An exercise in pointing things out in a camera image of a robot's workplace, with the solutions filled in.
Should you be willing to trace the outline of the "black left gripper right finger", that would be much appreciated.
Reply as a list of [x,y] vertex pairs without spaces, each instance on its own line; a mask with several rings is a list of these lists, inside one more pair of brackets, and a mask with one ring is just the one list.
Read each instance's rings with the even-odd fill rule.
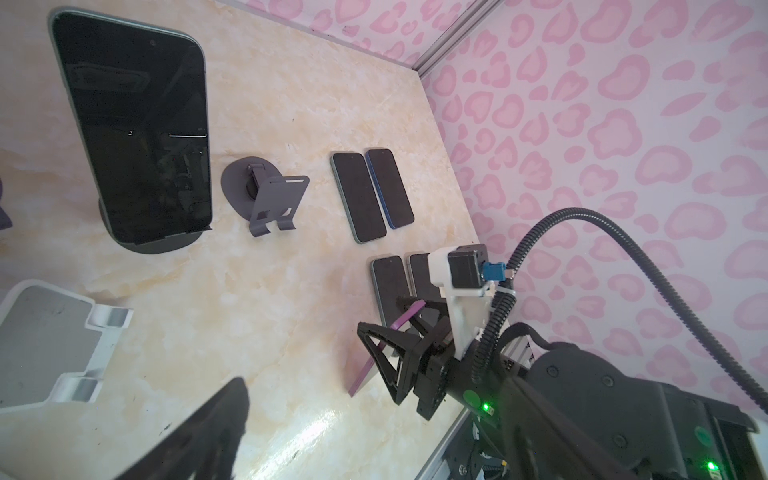
[[510,479],[634,479],[526,382],[509,377],[498,395]]

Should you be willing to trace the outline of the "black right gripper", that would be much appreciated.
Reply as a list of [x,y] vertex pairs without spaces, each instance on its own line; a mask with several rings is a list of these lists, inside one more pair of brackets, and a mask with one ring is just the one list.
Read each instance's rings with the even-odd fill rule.
[[515,323],[504,330],[491,354],[488,370],[475,383],[472,367],[477,340],[460,360],[454,357],[453,345],[430,350],[431,331],[446,314],[444,300],[398,296],[396,305],[401,314],[395,320],[395,329],[363,322],[357,326],[357,335],[392,400],[400,405],[413,391],[418,398],[417,413],[430,420],[450,396],[480,419],[496,420],[501,411],[501,385],[509,376],[527,373],[528,340],[539,344],[538,332],[525,323]]

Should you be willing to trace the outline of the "white phone stand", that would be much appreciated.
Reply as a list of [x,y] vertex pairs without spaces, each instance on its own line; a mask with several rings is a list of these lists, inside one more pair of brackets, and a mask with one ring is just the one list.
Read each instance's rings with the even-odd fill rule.
[[41,280],[14,285],[1,301],[1,411],[93,403],[132,317]]

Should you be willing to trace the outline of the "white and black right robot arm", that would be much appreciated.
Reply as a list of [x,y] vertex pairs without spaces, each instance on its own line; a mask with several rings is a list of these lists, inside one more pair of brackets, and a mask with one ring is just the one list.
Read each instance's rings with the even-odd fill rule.
[[417,397],[433,417],[446,398],[467,411],[428,463],[445,479],[763,479],[767,427],[739,407],[675,386],[632,378],[532,327],[506,328],[498,344],[530,340],[543,353],[524,365],[496,350],[480,383],[456,358],[447,308],[424,321],[425,302],[399,301],[394,328],[357,333],[395,402]]

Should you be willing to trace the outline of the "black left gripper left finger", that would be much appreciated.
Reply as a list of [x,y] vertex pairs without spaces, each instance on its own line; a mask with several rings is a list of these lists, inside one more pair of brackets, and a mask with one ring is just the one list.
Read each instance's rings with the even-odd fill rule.
[[118,477],[231,479],[248,412],[245,381],[236,377]]

